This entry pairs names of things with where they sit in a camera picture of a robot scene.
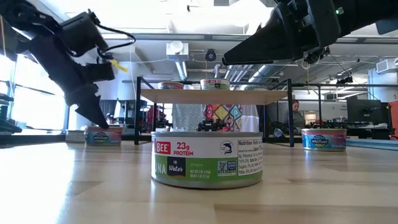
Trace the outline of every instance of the logo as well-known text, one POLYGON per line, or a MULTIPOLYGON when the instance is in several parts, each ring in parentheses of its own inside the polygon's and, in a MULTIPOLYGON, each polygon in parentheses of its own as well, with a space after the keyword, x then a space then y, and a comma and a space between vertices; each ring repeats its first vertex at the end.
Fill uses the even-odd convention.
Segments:
POLYGON ((161 163, 155 163, 155 172, 166 175, 166 166, 161 163))
POLYGON ((185 158, 168 157, 167 175, 170 177, 185 177, 185 158))
POLYGON ((109 139, 109 136, 107 136, 106 133, 99 132, 96 133, 93 138, 98 143, 104 143, 106 140, 109 139))
POLYGON ((236 161, 218 161, 218 176, 236 175, 236 161))
POLYGON ((325 147, 329 144, 329 140, 327 140, 324 136, 317 135, 311 139, 311 143, 316 147, 325 147))
POLYGON ((225 141, 220 145, 220 151, 224 156, 231 155, 234 151, 234 146, 230 141, 225 141))
POLYGON ((155 141, 155 152, 170 155, 172 153, 172 144, 170 142, 155 141))

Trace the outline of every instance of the wooden shelf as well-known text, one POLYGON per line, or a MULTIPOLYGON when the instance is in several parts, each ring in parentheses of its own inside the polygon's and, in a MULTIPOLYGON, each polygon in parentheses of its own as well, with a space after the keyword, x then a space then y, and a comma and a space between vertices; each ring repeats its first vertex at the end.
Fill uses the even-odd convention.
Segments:
POLYGON ((257 90, 141 90, 154 103, 268 105, 287 96, 287 91, 257 90))

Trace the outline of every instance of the tuna can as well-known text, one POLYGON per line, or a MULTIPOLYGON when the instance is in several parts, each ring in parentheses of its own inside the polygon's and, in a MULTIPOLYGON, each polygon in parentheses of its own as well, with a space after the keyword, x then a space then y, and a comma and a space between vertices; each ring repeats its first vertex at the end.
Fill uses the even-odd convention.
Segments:
POLYGON ((229 80, 225 78, 206 78, 200 80, 202 90, 229 90, 229 80))
POLYGON ((346 129, 303 129, 303 147, 306 150, 344 152, 346 129))
POLYGON ((184 84, 178 82, 162 82, 159 83, 159 88, 162 90, 182 90, 184 89, 184 84))
POLYGON ((86 140, 85 132, 80 130, 67 130, 65 142, 67 143, 84 143, 86 140))
POLYGON ((247 85, 244 87, 244 90, 257 90, 257 91, 267 91, 268 88, 260 85, 247 85))
POLYGON ((103 129, 98 126, 86 128, 86 144, 91 146, 114 146, 122 141, 122 127, 103 129))
POLYGON ((262 133, 152 133, 156 181, 177 187, 232 189, 262 179, 262 133))

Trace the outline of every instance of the colorful fabric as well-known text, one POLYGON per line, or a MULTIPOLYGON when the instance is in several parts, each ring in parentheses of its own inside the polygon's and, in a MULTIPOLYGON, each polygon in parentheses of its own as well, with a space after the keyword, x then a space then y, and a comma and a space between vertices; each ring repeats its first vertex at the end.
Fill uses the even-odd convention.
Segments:
POLYGON ((239 132, 242 124, 242 105, 206 105, 203 111, 206 119, 220 119, 230 132, 239 132))

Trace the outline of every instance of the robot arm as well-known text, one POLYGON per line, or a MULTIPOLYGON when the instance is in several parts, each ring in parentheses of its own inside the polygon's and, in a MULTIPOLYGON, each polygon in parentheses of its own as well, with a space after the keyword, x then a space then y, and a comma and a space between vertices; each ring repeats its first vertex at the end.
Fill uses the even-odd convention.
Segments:
POLYGON ((78 105, 77 113, 108 128, 94 82, 114 79, 111 63, 82 66, 72 59, 94 48, 105 61, 112 59, 104 53, 115 47, 109 48, 102 38, 96 26, 103 26, 94 12, 82 12, 59 24, 26 0, 0 0, 0 15, 15 31, 27 37, 28 41, 14 44, 12 50, 17 54, 32 54, 63 90, 68 106, 78 105))
POLYGON ((224 54, 225 65, 305 57, 315 63, 337 38, 376 23, 379 34, 398 29, 396 0, 275 0, 268 23, 224 54))

